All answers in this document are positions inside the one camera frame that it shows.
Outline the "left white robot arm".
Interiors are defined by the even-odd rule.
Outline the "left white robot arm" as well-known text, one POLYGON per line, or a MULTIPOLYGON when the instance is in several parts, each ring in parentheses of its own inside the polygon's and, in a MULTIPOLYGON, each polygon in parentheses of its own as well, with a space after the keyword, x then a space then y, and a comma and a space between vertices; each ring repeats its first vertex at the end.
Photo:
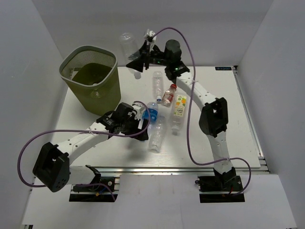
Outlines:
POLYGON ((51 191, 57 192, 65 185, 77 185, 96 190, 101 185, 101 175, 90 165, 73 166, 72 163, 112 136, 148 140, 149 120, 142 120, 147 106, 140 101, 132 105, 120 103, 116 110, 98 118, 85 130, 77 130, 76 136, 58 144, 47 142, 41 148, 33 168, 34 175, 51 191))

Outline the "small clear bottle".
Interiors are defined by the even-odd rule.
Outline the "small clear bottle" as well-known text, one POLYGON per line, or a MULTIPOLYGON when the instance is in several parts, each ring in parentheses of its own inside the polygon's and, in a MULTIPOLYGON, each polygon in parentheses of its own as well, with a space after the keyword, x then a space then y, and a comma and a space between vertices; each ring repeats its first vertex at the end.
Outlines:
POLYGON ((132 33, 123 33, 119 40, 126 65, 140 57, 139 48, 132 33))

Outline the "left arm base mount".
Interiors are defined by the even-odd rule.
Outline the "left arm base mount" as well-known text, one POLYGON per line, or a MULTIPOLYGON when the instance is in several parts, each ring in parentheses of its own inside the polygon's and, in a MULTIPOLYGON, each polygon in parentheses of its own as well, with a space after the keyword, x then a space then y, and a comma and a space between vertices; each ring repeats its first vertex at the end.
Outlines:
POLYGON ((71 187, 70 202, 113 203, 119 194, 119 176, 100 177, 92 181, 96 185, 73 185, 71 187))

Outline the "clear bottle white cap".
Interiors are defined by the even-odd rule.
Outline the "clear bottle white cap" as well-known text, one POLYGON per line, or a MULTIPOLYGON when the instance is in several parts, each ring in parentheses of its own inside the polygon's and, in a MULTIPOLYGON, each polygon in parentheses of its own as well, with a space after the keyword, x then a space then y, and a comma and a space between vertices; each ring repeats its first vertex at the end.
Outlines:
POLYGON ((161 115, 156 121, 153 133, 149 141, 148 149, 150 151, 160 152, 163 140, 165 138, 166 129, 166 118, 161 115))

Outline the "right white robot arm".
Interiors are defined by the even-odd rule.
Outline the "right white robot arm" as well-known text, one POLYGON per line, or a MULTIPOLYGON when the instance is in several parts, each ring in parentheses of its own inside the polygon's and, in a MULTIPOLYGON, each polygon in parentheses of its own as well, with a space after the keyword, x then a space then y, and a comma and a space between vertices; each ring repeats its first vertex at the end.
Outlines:
POLYGON ((201 111, 199 127, 210 142, 215 161, 215 184, 220 190, 227 190, 236 176, 226 142, 227 101, 212 95, 196 82, 190 69, 182 62, 181 55, 180 44, 176 40, 168 40, 164 51, 145 41, 141 48, 135 47, 127 51, 126 66, 138 72, 147 70, 151 64, 164 66, 167 78, 192 97, 201 111))

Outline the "blue label blue cap bottle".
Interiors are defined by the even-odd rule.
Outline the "blue label blue cap bottle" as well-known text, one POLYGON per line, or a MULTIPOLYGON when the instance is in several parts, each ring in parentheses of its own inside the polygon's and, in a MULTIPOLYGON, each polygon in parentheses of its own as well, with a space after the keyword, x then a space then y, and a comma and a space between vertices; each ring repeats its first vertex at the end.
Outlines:
POLYGON ((156 122, 157 116, 158 116, 158 104, 156 102, 149 102, 147 104, 147 107, 148 107, 149 111, 146 110, 144 112, 142 119, 148 120, 149 115, 150 115, 151 123, 154 124, 156 122))

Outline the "orange label white cap bottle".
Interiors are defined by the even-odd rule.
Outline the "orange label white cap bottle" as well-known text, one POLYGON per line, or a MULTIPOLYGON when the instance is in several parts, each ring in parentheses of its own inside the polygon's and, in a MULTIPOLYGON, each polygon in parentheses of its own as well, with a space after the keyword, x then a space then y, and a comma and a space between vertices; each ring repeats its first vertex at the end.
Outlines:
POLYGON ((178 135, 181 131, 187 113, 188 96, 186 93, 177 93, 173 100, 170 126, 171 132, 178 135))

